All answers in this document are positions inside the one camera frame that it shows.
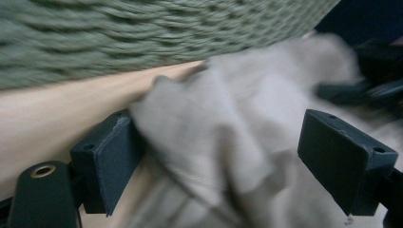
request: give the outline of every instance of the screw hole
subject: screw hole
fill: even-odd
[[[385,152],[385,150],[380,148],[380,147],[374,147],[374,151],[379,152],[379,153],[384,153]]]
[[[87,144],[87,145],[83,146],[83,149],[90,150],[90,149],[94,148],[94,146],[95,146],[94,144]]]
[[[56,166],[54,165],[43,165],[41,167],[36,168],[33,170],[32,173],[30,173],[30,176],[32,178],[38,179],[38,178],[43,178],[45,176],[48,176],[49,174],[53,173],[53,171],[56,170]]]

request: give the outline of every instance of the woven texture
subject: woven texture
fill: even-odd
[[[0,89],[174,65],[301,36],[338,0],[2,0]]]

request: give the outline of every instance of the metal grommet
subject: metal grommet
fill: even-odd
[[[52,164],[45,164],[40,167],[37,167],[35,170],[30,173],[30,176],[32,178],[43,178],[46,177],[47,175],[51,174],[56,170],[56,166]]]

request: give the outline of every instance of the light wood surface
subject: light wood surface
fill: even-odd
[[[38,162],[69,161],[68,150],[111,113],[138,100],[158,75],[174,79],[201,62],[0,92],[0,200],[13,195],[21,172]],[[136,170],[111,218],[83,215],[84,227],[123,227],[152,180]]]

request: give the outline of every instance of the white cloth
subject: white cloth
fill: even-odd
[[[358,75],[338,38],[288,40],[206,65],[181,82],[158,78],[131,107],[158,180],[130,227],[382,227],[382,207],[375,218],[347,218],[297,157],[307,108],[379,132],[312,94],[321,81]],[[378,139],[402,148],[396,130]]]

